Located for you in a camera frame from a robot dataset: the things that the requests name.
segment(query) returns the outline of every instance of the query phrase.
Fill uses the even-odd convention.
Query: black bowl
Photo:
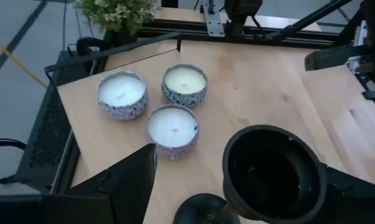
[[[242,217],[267,223],[306,223],[326,195],[326,172],[294,134],[256,125],[237,132],[222,161],[224,195]]]

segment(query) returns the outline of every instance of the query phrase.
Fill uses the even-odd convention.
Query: potted plant
[[[76,0],[74,7],[88,22],[111,32],[116,47],[135,42],[136,31],[154,18],[151,0]]]

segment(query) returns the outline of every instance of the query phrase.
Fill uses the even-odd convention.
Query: floor
[[[328,0],[264,0],[259,14],[299,19],[327,2]],[[359,0],[354,0],[343,7],[344,14],[352,17],[359,3]],[[179,0],[181,8],[192,9],[194,4],[195,0]],[[39,14],[35,20],[31,18],[33,13]],[[54,64],[59,52],[63,50],[63,15],[62,0],[0,0],[0,42],[44,83],[48,83],[44,67]],[[65,18],[65,46],[75,43],[80,36],[103,37],[94,26],[92,33],[90,32],[84,16],[80,12],[76,13],[70,3],[66,4]],[[347,20],[336,11],[320,22],[346,24]],[[335,27],[321,28],[325,31],[339,30]],[[0,138],[13,138],[23,142],[28,140],[44,91],[0,50]],[[15,173],[21,156],[22,152],[17,149],[0,148],[0,178]],[[34,193],[37,191],[21,184],[0,185],[0,194]]]

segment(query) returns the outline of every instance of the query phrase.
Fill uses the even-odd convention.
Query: black stand
[[[197,194],[178,208],[173,224],[240,224],[227,202],[213,194]]]

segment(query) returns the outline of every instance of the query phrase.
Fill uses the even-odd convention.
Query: white candle
[[[202,74],[187,67],[170,70],[165,75],[165,83],[171,90],[182,94],[197,93],[206,87],[206,79]]]
[[[102,83],[98,94],[110,106],[127,106],[137,102],[145,93],[145,88],[139,78],[119,75]]]
[[[148,132],[158,144],[166,147],[184,146],[198,132],[194,117],[180,108],[165,108],[153,113]]]

